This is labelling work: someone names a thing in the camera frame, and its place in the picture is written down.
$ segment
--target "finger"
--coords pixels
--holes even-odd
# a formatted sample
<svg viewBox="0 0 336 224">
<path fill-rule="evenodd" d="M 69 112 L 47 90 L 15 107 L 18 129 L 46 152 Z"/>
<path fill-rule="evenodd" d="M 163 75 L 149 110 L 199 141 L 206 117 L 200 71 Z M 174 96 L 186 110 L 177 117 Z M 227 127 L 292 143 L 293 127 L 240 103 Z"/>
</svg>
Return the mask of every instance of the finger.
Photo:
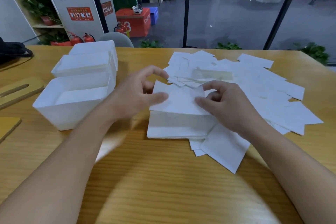
<svg viewBox="0 0 336 224">
<path fill-rule="evenodd" d="M 144 95 L 147 106 L 162 103 L 168 99 L 169 95 L 165 92 L 158 92 L 155 94 Z"/>
<path fill-rule="evenodd" d="M 162 78 L 165 78 L 165 79 L 169 78 L 169 75 L 165 70 L 163 70 L 161 68 L 158 68 L 157 66 L 154 66 L 154 65 L 145 67 L 145 68 L 141 69 L 138 73 L 138 75 L 140 75 L 142 78 L 149 77 L 152 74 L 156 74 L 156 75 L 158 75 Z"/>
<path fill-rule="evenodd" d="M 154 83 L 150 81 L 144 81 L 142 84 L 143 92 L 144 93 L 152 93 L 154 88 Z"/>
<path fill-rule="evenodd" d="M 212 101 L 220 102 L 222 99 L 222 95 L 219 92 L 214 91 L 210 92 L 210 94 L 206 98 Z"/>
<path fill-rule="evenodd" d="M 218 110 L 219 103 L 210 99 L 197 97 L 195 98 L 195 102 L 196 104 L 198 104 L 199 107 L 203 108 L 213 115 L 215 115 Z"/>
<path fill-rule="evenodd" d="M 203 86 L 204 90 L 215 89 L 218 92 L 222 93 L 223 91 L 225 91 L 229 87 L 229 85 L 230 85 L 229 82 L 210 81 L 210 82 L 204 83 L 202 86 Z"/>
</svg>

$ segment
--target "flower pot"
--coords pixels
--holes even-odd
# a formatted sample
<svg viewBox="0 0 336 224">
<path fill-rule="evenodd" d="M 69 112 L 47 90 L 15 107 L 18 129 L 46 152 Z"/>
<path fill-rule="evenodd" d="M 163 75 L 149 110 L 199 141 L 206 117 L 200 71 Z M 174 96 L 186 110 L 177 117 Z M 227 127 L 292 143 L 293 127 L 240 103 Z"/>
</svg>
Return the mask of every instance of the flower pot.
<svg viewBox="0 0 336 224">
<path fill-rule="evenodd" d="M 50 45 L 53 46 L 72 46 L 70 41 L 58 43 L 58 42 L 50 42 Z"/>
<path fill-rule="evenodd" d="M 41 16 L 41 19 L 43 20 L 43 23 L 46 26 L 52 26 L 55 24 L 54 21 L 49 16 Z"/>
</svg>

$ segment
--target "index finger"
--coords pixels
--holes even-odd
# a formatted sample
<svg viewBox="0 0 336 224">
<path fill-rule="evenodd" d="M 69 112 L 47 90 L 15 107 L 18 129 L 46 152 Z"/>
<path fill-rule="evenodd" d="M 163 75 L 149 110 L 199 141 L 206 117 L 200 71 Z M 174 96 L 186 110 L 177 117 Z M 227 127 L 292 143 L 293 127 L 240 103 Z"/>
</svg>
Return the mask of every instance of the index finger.
<svg viewBox="0 0 336 224">
<path fill-rule="evenodd" d="M 215 89 L 218 92 L 222 93 L 223 91 L 227 90 L 229 83 L 222 82 L 222 81 L 210 81 L 210 82 L 204 83 L 202 86 L 204 90 Z"/>
<path fill-rule="evenodd" d="M 143 78 L 149 77 L 152 74 L 156 74 L 165 79 L 169 78 L 169 75 L 165 70 L 158 68 L 157 66 L 154 65 L 145 67 L 139 71 L 139 75 Z"/>
</svg>

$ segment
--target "wooden table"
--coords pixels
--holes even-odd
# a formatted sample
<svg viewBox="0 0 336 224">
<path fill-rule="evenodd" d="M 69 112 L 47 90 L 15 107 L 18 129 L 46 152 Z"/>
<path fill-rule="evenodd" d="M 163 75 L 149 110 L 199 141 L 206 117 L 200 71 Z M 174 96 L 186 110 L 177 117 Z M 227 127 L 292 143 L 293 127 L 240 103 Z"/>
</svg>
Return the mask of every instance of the wooden table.
<svg viewBox="0 0 336 224">
<path fill-rule="evenodd" d="M 0 72 L 0 86 L 38 76 L 45 82 L 70 47 L 29 47 L 35 57 Z M 196 49 L 117 48 L 118 79 L 154 64 L 161 68 L 173 51 Z M 336 75 L 294 51 L 207 50 L 218 59 L 241 53 L 275 60 L 271 71 L 304 86 L 304 104 L 325 123 L 306 126 L 305 136 L 286 136 L 336 172 Z M 22 123 L 0 144 L 2 202 L 69 134 L 59 132 L 32 104 L 37 95 L 0 110 Z M 148 110 L 115 123 L 104 141 L 105 155 L 90 176 L 78 223 L 301 223 L 294 206 L 251 146 L 236 175 L 209 156 L 195 157 L 187 140 L 147 139 Z M 109 138 L 123 137 L 108 152 Z"/>
</svg>

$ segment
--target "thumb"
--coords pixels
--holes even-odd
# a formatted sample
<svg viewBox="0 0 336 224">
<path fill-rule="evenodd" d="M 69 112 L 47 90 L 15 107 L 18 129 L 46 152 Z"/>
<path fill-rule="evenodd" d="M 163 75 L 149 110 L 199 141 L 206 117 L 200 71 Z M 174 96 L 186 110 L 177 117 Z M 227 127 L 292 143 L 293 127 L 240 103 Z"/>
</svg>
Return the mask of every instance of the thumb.
<svg viewBox="0 0 336 224">
<path fill-rule="evenodd" d="M 156 105 L 162 103 L 168 99 L 169 95 L 165 92 L 158 92 L 154 94 L 147 94 L 145 96 L 148 106 Z"/>
<path fill-rule="evenodd" d="M 206 110 L 207 112 L 214 114 L 218 108 L 218 102 L 212 101 L 207 98 L 196 97 L 195 98 L 196 104 Z"/>
</svg>

